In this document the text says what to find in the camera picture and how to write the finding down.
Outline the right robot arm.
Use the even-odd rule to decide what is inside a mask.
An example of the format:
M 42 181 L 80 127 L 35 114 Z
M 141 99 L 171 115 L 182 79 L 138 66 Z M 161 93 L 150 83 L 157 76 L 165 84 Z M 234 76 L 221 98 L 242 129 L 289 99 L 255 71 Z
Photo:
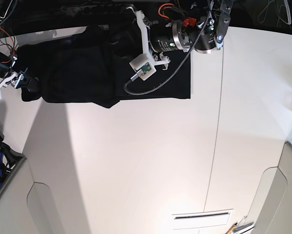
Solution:
M 37 93 L 40 91 L 38 78 L 31 76 L 27 70 L 17 72 L 13 69 L 18 60 L 16 38 L 3 29 L 17 4 L 17 0 L 0 0 L 0 89 L 10 85 L 15 89 Z

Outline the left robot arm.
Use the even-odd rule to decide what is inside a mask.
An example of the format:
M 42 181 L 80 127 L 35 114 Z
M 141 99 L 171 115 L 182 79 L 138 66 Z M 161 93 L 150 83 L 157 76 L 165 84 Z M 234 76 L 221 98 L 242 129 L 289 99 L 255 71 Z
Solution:
M 150 21 L 143 11 L 131 7 L 142 40 L 142 53 L 130 62 L 131 68 L 145 77 L 156 72 L 156 66 L 168 68 L 168 52 L 196 50 L 208 54 L 220 50 L 232 7 L 231 0 L 194 0 L 186 4 L 171 0 L 158 7 L 162 21 Z

